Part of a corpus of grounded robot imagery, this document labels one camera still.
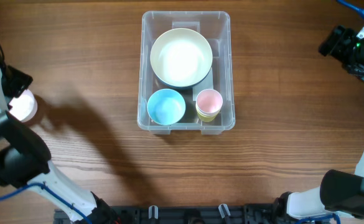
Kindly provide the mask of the white plastic bowl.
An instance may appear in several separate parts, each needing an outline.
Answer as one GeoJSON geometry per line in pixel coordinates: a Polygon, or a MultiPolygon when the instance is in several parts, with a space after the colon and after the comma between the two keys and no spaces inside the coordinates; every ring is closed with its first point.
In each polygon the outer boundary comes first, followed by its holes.
{"type": "Polygon", "coordinates": [[[31,120],[37,112],[37,101],[30,90],[22,92],[20,97],[13,98],[9,104],[11,106],[10,114],[22,123],[31,120]]]}

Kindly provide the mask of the light blue plastic bowl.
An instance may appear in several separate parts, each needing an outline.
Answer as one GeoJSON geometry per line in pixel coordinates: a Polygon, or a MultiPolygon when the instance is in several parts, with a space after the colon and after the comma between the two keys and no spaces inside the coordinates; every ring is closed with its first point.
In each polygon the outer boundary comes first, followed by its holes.
{"type": "Polygon", "coordinates": [[[179,122],[186,111],[183,96],[176,90],[157,90],[148,99],[147,113],[156,124],[168,126],[179,122]]]}

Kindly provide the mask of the dark blue plastic bowl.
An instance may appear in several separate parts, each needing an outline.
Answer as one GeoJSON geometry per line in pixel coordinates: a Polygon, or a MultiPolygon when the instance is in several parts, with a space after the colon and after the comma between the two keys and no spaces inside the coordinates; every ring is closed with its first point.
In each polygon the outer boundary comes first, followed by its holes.
{"type": "Polygon", "coordinates": [[[158,82],[158,84],[162,84],[165,86],[169,86],[171,88],[175,88],[175,89],[180,89],[180,90],[186,90],[189,88],[202,88],[204,89],[209,88],[209,89],[213,89],[214,88],[214,84],[213,84],[213,68],[211,68],[209,70],[209,72],[206,74],[206,76],[200,80],[197,83],[191,84],[191,85],[186,85],[186,86],[177,86],[177,85],[171,85],[166,83],[165,81],[161,80],[157,75],[156,75],[156,82],[158,82]]]}

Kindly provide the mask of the pink plastic cup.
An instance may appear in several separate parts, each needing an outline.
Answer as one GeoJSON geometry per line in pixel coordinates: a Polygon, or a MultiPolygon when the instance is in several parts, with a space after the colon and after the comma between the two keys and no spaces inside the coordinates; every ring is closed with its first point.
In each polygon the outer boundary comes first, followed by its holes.
{"type": "Polygon", "coordinates": [[[214,89],[206,89],[198,94],[196,104],[204,112],[215,112],[216,110],[221,110],[223,97],[214,89]]]}

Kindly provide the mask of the cream plastic cup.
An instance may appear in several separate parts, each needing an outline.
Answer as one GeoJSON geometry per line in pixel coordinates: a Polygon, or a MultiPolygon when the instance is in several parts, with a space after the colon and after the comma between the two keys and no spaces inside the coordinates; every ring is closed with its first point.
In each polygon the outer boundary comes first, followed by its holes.
{"type": "Polygon", "coordinates": [[[201,116],[206,116],[206,117],[214,117],[216,116],[220,110],[216,110],[215,112],[204,112],[203,110],[201,110],[198,105],[195,106],[196,107],[196,110],[197,110],[197,113],[199,113],[201,116]]]}

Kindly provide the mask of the large cream plastic bowl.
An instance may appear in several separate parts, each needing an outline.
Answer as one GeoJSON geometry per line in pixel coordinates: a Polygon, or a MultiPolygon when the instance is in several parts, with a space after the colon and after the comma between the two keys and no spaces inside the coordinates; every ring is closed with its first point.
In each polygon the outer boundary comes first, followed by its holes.
{"type": "Polygon", "coordinates": [[[186,86],[202,80],[212,67],[213,52],[208,40],[187,28],[161,34],[150,52],[155,75],[171,85],[186,86]]]}

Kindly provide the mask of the yellow plastic cup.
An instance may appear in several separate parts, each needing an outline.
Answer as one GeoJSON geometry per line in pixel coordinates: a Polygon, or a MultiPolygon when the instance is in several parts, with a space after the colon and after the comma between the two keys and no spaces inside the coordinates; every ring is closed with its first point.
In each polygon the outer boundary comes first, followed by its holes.
{"type": "Polygon", "coordinates": [[[200,111],[197,111],[198,118],[201,121],[206,122],[206,123],[209,123],[209,122],[213,121],[217,117],[218,113],[219,112],[217,111],[214,114],[207,115],[207,114],[201,113],[200,111]]]}

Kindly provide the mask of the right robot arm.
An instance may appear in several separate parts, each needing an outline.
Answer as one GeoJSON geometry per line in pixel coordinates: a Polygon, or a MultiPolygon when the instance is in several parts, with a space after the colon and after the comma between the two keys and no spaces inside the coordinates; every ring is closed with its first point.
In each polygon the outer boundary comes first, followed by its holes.
{"type": "MultiPolygon", "coordinates": [[[[364,9],[351,8],[364,19],[364,9]]],[[[364,26],[359,31],[335,27],[319,53],[336,59],[348,74],[364,83],[364,26]]],[[[270,205],[268,217],[273,223],[364,220],[364,144],[351,171],[330,169],[313,189],[282,194],[270,205]]]]}

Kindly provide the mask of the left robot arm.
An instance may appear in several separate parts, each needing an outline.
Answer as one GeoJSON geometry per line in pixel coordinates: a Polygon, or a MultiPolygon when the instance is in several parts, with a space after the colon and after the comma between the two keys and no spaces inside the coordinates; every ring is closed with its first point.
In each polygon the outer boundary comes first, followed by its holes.
{"type": "Polygon", "coordinates": [[[43,139],[10,113],[33,78],[7,65],[0,45],[0,186],[31,190],[63,210],[73,223],[120,223],[118,214],[93,192],[79,187],[52,162],[43,139]]]}

